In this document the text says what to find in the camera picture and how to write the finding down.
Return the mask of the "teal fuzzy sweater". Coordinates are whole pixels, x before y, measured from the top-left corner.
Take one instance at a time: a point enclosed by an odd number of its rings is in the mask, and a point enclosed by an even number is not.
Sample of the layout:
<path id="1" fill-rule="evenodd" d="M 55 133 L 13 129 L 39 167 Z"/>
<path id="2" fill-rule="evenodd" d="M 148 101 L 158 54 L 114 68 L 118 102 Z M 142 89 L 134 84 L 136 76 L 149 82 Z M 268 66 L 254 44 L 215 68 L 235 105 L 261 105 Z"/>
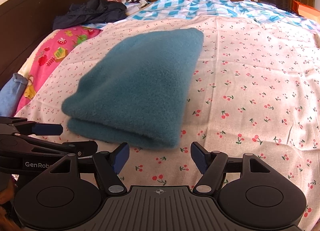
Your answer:
<path id="1" fill-rule="evenodd" d="M 62 103 L 68 129 L 109 143 L 175 148 L 203 42 L 204 34 L 196 28 L 122 40 Z"/>

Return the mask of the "light blue denim garment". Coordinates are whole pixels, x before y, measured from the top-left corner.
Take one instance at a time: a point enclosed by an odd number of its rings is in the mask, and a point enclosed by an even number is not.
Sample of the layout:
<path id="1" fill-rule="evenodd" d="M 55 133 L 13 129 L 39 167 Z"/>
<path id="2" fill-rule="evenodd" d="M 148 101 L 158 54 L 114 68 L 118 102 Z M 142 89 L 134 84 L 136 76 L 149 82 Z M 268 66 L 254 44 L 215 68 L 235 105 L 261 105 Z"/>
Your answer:
<path id="1" fill-rule="evenodd" d="M 11 79 L 1 88 L 0 114 L 2 117 L 12 117 L 18 107 L 28 80 L 18 73 L 14 73 Z"/>

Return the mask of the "white cherry print sheet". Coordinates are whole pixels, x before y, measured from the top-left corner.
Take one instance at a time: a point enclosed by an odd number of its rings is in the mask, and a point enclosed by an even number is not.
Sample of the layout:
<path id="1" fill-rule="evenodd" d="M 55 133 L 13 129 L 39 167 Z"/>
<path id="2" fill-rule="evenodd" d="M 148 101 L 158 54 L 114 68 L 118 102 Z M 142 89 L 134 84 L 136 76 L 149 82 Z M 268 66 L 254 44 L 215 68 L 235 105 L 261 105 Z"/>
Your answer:
<path id="1" fill-rule="evenodd" d="M 219 16 L 109 24 L 76 47 L 17 115 L 66 125 L 62 102 L 113 46 L 151 31 L 187 28 L 202 31 L 204 45 L 191 78 L 180 144 L 169 150 L 132 147 L 120 179 L 127 186 L 193 186 L 200 178 L 190 156 L 194 141 L 231 157 L 250 152 L 304 192 L 307 206 L 299 226 L 318 230 L 319 49 L 308 30 Z"/>

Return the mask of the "pink cartoon print bedsheet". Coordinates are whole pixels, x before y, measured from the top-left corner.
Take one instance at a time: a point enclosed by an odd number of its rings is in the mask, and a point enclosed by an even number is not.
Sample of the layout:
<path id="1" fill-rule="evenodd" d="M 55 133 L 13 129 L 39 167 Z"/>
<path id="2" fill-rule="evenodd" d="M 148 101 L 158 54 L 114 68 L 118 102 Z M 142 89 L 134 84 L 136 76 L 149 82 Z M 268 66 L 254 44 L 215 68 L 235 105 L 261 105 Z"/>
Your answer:
<path id="1" fill-rule="evenodd" d="M 42 40 L 18 71 L 18 74 L 27 79 L 27 86 L 16 112 L 35 97 L 48 77 L 75 47 L 100 32 L 97 28 L 75 26 L 57 29 Z"/>

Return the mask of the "dark wooden headboard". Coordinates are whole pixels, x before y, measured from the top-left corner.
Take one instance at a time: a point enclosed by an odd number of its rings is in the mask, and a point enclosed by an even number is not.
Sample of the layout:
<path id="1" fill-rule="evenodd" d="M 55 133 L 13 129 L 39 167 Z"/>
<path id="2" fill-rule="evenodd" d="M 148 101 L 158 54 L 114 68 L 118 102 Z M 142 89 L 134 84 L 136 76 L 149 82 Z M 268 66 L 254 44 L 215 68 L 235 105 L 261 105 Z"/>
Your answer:
<path id="1" fill-rule="evenodd" d="M 1 85 L 53 30 L 56 16 L 89 0 L 8 0 L 1 4 Z"/>

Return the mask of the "dark navy jacket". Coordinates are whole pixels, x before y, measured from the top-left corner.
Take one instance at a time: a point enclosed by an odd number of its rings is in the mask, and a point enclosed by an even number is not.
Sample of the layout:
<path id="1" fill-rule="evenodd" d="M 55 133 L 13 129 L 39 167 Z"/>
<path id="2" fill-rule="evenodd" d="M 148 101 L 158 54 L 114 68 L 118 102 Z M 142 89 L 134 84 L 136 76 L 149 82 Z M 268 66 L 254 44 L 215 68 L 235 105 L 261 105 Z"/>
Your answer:
<path id="1" fill-rule="evenodd" d="M 89 0 L 85 4 L 71 4 L 69 11 L 56 16 L 53 30 L 90 23 L 113 23 L 127 18 L 126 6 L 121 2 Z"/>

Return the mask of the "blue diamond pattern quilt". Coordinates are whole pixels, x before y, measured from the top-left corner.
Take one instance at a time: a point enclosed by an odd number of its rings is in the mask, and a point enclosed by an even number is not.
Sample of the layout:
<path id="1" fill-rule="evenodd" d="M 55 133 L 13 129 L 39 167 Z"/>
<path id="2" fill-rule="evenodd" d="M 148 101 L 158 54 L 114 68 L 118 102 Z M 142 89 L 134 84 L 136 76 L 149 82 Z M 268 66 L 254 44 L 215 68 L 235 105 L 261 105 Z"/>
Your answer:
<path id="1" fill-rule="evenodd" d="M 249 18 L 255 22 L 284 22 L 319 33 L 319 24 L 272 5 L 252 1 L 230 0 L 157 0 L 146 8 L 127 16 L 125 20 L 163 20 L 178 18 L 191 20 L 201 15 Z"/>

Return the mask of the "orange box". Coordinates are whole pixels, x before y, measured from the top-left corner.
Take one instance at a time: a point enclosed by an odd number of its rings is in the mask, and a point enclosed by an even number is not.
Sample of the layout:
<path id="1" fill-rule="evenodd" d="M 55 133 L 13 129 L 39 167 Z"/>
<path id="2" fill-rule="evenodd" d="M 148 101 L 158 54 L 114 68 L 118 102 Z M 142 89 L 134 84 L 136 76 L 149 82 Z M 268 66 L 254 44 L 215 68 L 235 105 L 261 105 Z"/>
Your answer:
<path id="1" fill-rule="evenodd" d="M 300 16 L 303 16 L 304 18 L 308 18 L 310 20 L 316 21 L 317 23 L 320 23 L 320 11 L 309 5 L 293 0 L 292 10 Z"/>

